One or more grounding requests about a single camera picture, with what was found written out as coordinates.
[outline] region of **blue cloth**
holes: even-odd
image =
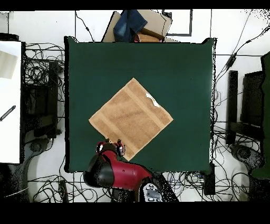
[[[139,33],[147,21],[137,10],[125,10],[113,28],[116,42],[131,42],[135,34]]]

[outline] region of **white panel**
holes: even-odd
[[[7,33],[7,13],[0,13],[0,33]]]
[[[211,10],[193,10],[191,36],[167,36],[167,37],[180,42],[201,43],[206,38],[210,37],[210,18],[211,18]]]
[[[117,11],[119,14],[122,12],[122,10],[79,10],[76,12],[78,17],[89,28],[94,41],[100,42],[114,11]],[[76,38],[79,42],[92,42],[89,32],[78,18],[76,18]]]
[[[168,33],[188,34],[190,10],[165,10],[172,13],[172,24]]]
[[[237,45],[250,10],[213,10],[212,36],[218,38],[216,53],[231,54]],[[269,25],[256,11],[251,12],[237,49],[258,36]],[[238,54],[263,55],[270,51],[270,31],[243,46]]]
[[[75,34],[74,11],[10,12],[9,32],[26,43],[54,43],[64,47],[64,36]]]
[[[0,122],[0,162],[19,163],[21,43],[0,41],[0,51],[17,57],[12,79],[0,78],[0,117],[10,110],[11,107],[16,106],[16,108]]]

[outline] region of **green table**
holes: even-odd
[[[103,136],[89,123],[136,78],[173,121],[131,162],[155,171],[208,171],[214,39],[190,43],[76,43],[65,37],[66,165],[82,172]]]

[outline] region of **brown cardboard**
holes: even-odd
[[[128,161],[173,121],[164,108],[153,104],[147,93],[133,78],[89,119],[111,142],[122,140]]]
[[[107,27],[107,30],[105,32],[105,35],[102,38],[101,42],[114,42],[114,34],[113,34],[113,28],[115,27],[115,25],[117,24],[118,20],[120,19],[121,15],[114,11],[112,13],[112,17],[111,17],[111,21]]]
[[[164,42],[165,43],[179,43],[179,41],[175,41],[175,40],[170,39],[170,38],[164,38]]]
[[[159,38],[156,38],[154,36],[149,36],[149,35],[144,35],[142,33],[138,33],[136,35],[136,37],[138,37],[138,42],[140,43],[153,43],[153,42],[159,42]]]
[[[141,30],[141,33],[144,35],[154,36],[158,39],[168,40],[166,42],[177,42],[172,39],[166,38],[166,34],[170,28],[172,20],[164,15],[161,15],[152,10],[138,10],[142,17],[147,21],[145,27]],[[102,39],[102,42],[114,42],[113,28],[117,24],[117,21],[121,15],[114,11],[111,17],[111,21],[107,27],[105,35]]]
[[[141,31],[142,34],[152,35],[160,40],[166,36],[172,23],[170,18],[152,10],[138,10],[138,12],[147,21],[147,24]]]

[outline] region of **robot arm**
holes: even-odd
[[[125,146],[117,143],[98,142],[97,151],[84,172],[87,185],[102,188],[117,188],[135,192],[136,201],[177,201],[162,174],[153,174],[142,165],[118,161],[124,156]]]

